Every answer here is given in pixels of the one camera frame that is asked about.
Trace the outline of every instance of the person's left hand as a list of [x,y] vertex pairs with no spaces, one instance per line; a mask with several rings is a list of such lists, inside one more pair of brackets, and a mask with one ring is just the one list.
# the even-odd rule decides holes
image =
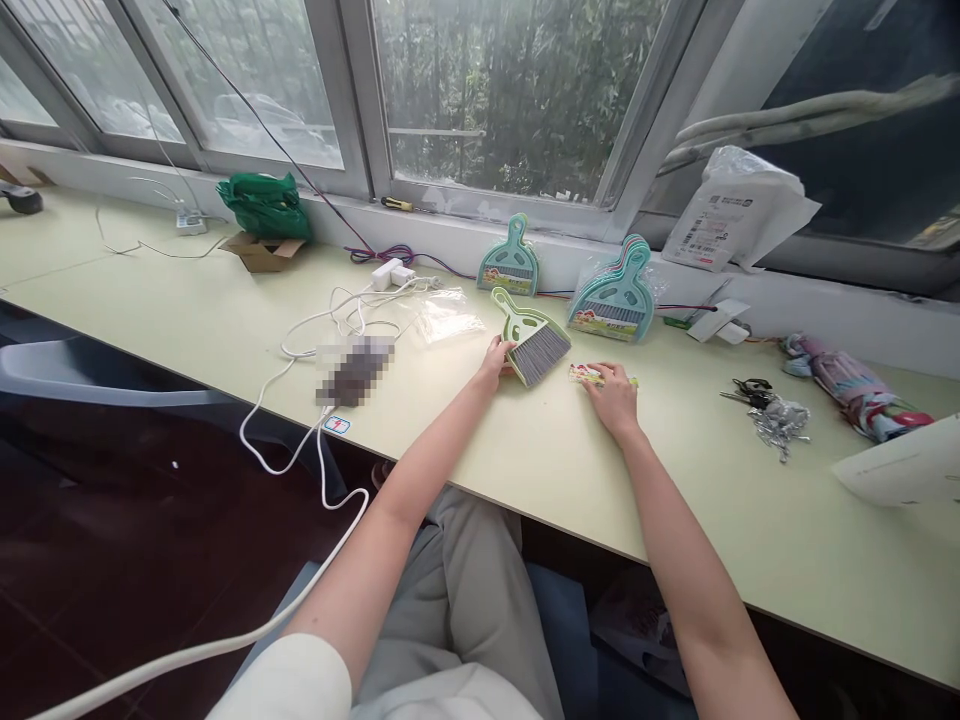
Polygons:
[[494,335],[487,346],[487,353],[483,356],[483,363],[477,375],[491,380],[496,389],[501,375],[513,374],[513,367],[507,362],[507,353],[517,346],[514,342],[503,342],[499,335]]

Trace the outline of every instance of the green plastic bag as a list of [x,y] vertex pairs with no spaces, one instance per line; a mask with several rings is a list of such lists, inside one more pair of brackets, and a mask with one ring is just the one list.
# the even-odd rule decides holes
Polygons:
[[233,210],[237,224],[263,240],[311,240],[310,223],[300,207],[293,175],[283,180],[269,175],[238,173],[217,184],[223,204]]

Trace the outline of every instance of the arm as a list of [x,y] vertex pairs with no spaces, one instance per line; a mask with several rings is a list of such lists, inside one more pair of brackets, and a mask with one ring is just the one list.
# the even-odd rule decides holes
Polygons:
[[483,365],[390,473],[337,558],[284,635],[308,633],[343,658],[354,690],[380,635],[414,536],[493,400],[504,355],[495,337]]
[[726,568],[637,424],[637,390],[620,365],[590,365],[594,409],[620,445],[650,567],[673,622],[703,720],[797,717]]

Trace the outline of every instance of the glass pane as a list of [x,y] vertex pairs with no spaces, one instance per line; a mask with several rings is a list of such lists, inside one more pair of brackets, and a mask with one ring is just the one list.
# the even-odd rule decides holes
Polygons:
[[374,0],[401,179],[593,202],[667,0]]
[[[911,85],[913,97],[887,115],[837,111],[839,129],[831,132],[808,126],[778,132],[777,143],[747,143],[797,175],[807,196],[822,203],[807,232],[932,251],[960,241],[958,26],[955,0],[830,5],[763,109],[852,90],[898,93]],[[650,209],[681,213],[704,164],[661,177],[647,200]]]
[[0,118],[34,125],[56,126],[53,118],[13,70],[0,58]]
[[100,0],[7,4],[103,132],[183,142]]
[[[164,5],[140,6],[191,96],[204,147],[286,160]],[[303,0],[186,0],[178,7],[287,152],[298,162],[343,169]]]

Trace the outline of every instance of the screwdriver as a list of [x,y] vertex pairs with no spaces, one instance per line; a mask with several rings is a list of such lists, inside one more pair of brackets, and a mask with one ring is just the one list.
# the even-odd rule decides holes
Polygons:
[[382,198],[380,198],[380,204],[385,208],[390,208],[391,210],[402,210],[403,212],[413,212],[416,210],[417,212],[430,213],[431,215],[436,214],[432,210],[424,210],[423,208],[414,207],[413,203],[397,200],[389,195],[384,195]]

